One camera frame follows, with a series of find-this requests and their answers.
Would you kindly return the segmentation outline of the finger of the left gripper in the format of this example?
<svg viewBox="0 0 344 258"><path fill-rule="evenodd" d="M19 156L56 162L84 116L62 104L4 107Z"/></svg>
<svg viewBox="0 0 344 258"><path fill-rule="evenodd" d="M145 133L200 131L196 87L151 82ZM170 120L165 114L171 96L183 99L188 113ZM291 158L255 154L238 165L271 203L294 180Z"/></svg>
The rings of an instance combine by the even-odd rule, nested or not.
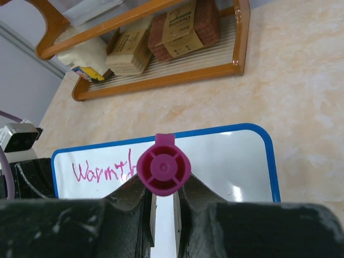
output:
<svg viewBox="0 0 344 258"><path fill-rule="evenodd" d="M56 198L50 158L13 163L16 199Z"/></svg>

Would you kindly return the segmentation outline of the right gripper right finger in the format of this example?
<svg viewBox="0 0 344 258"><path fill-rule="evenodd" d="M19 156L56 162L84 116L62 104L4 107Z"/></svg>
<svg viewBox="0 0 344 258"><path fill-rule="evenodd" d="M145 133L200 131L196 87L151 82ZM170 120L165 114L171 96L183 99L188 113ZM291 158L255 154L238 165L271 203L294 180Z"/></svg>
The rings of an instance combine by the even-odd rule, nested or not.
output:
<svg viewBox="0 0 344 258"><path fill-rule="evenodd" d="M194 176L173 198L178 257L343 257L343 229L322 205L229 202Z"/></svg>

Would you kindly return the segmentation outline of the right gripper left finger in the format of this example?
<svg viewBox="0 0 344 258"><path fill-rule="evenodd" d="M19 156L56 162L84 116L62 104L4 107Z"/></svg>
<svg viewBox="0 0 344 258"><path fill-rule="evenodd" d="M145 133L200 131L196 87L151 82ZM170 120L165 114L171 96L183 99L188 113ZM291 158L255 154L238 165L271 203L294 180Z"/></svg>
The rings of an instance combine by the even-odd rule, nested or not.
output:
<svg viewBox="0 0 344 258"><path fill-rule="evenodd" d="M1 257L149 257L155 204L138 177L101 199L1 200Z"/></svg>

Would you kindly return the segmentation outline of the white marker pink cap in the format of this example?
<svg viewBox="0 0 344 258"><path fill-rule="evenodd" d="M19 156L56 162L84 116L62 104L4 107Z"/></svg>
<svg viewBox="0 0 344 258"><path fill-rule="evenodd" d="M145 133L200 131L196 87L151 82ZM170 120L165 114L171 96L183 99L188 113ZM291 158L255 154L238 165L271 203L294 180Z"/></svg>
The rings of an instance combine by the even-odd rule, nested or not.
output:
<svg viewBox="0 0 344 258"><path fill-rule="evenodd" d="M139 157L137 174L150 192L169 196L188 181L191 163L175 145L174 134L157 134L154 145Z"/></svg>

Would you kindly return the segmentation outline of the blue framed whiteboard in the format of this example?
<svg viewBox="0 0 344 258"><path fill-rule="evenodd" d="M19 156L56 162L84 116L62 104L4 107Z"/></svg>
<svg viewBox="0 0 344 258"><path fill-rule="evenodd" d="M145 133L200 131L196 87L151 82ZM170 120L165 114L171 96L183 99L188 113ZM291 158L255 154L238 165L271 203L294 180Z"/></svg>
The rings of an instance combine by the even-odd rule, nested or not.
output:
<svg viewBox="0 0 344 258"><path fill-rule="evenodd" d="M174 135L175 145L191 163L191 176L221 198L235 203L281 200L273 143L263 128L238 124ZM155 136L151 136L55 151L52 171L56 195L61 199L108 196L130 179L139 178L138 159L154 143ZM155 234L149 257L178 257L174 194L153 195Z"/></svg>

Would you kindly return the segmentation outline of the white flour bag lower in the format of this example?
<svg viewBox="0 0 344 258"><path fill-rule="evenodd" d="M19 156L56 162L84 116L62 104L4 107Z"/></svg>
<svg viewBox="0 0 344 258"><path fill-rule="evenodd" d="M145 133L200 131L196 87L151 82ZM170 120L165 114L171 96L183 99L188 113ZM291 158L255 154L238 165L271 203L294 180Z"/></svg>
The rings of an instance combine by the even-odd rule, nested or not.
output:
<svg viewBox="0 0 344 258"><path fill-rule="evenodd" d="M57 58L81 78L98 83L112 74L106 65L106 46L101 38L93 38L58 53Z"/></svg>

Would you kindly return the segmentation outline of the tan brown block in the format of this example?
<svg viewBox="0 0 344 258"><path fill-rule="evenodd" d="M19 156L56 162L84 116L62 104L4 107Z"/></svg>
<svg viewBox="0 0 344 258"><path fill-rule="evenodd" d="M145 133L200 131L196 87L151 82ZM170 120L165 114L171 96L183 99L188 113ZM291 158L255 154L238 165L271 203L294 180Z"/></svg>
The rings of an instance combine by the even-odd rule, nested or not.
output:
<svg viewBox="0 0 344 258"><path fill-rule="evenodd" d="M106 58L106 65L115 75L140 75L146 69L152 57L148 39L153 18L149 15L124 27Z"/></svg>

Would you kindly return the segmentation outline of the wooden three-tier shelf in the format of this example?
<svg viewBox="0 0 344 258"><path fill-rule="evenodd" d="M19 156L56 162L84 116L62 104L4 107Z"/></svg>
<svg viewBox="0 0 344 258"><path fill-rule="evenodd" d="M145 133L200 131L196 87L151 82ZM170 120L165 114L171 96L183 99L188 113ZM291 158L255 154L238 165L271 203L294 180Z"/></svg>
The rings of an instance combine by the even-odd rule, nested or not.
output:
<svg viewBox="0 0 344 258"><path fill-rule="evenodd" d="M176 6L176 1L150 1L68 39L63 39L62 35L70 30L70 24L52 4L32 1L32 5L41 12L47 26L35 50L43 60L50 60L62 51L107 32L113 32L106 47L106 52L111 54L121 38L119 29L122 26L149 15L154 17L153 27L146 34L152 57L145 71L134 76L113 74L99 83L81 78L72 92L76 101L242 75L245 70L250 25L249 1L234 1L232 6L222 10L216 7L214 1L198 1L196 27L192 33L193 41L199 44L198 49L181 39L175 39L170 44L162 42L167 28L164 9Z"/></svg>

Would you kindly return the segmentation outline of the reddish brown block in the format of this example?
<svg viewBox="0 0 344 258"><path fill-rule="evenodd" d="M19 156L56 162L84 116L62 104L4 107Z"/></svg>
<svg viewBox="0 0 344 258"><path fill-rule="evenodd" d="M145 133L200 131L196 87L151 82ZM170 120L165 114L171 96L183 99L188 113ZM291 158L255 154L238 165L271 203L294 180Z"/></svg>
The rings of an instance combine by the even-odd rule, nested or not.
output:
<svg viewBox="0 0 344 258"><path fill-rule="evenodd" d="M154 17L148 47L160 62L208 47L220 39L215 1L188 1Z"/></svg>

